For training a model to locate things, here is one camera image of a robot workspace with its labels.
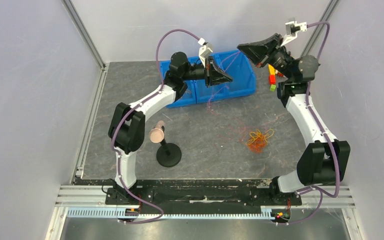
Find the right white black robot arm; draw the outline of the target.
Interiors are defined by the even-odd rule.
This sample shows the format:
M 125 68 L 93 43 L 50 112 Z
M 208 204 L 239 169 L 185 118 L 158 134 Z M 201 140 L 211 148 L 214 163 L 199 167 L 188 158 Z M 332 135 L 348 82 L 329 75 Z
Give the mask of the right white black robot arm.
M 315 190 L 336 198 L 351 147 L 327 128 L 313 104 L 310 86 L 320 66 L 318 59 L 313 55 L 293 57 L 278 33 L 265 40 L 239 44 L 237 49 L 257 68 L 271 65 L 285 76 L 286 80 L 277 84 L 277 97 L 292 115 L 306 144 L 295 170 L 272 179 L 269 199 L 282 204 L 289 194 Z

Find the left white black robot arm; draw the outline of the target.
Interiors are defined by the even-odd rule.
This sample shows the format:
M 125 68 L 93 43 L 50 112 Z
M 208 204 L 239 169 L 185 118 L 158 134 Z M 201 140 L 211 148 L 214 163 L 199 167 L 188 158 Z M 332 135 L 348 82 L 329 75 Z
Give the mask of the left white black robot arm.
M 136 153 L 145 139 L 147 120 L 167 105 L 178 101 L 186 92 L 187 81 L 204 80 L 207 87 L 233 81 L 210 55 L 192 64 L 184 52 L 171 56 L 162 83 L 145 97 L 130 104 L 119 103 L 108 129 L 111 148 L 116 156 L 116 176 L 113 189 L 124 204 L 132 204 L 137 191 Z

